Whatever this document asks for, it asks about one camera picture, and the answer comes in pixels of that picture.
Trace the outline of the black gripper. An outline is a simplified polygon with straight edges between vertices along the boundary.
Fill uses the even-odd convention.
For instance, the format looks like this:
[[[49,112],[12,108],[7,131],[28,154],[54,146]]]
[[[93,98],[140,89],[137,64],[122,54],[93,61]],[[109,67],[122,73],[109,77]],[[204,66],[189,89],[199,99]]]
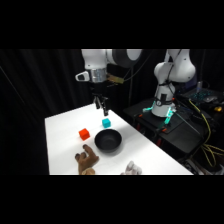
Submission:
[[[99,96],[103,96],[102,100],[103,113],[104,116],[108,116],[108,104],[107,104],[108,98],[105,97],[107,95],[107,84],[105,82],[91,83],[90,87],[92,94],[95,96],[94,103],[96,105],[96,109],[101,108],[101,101]]]

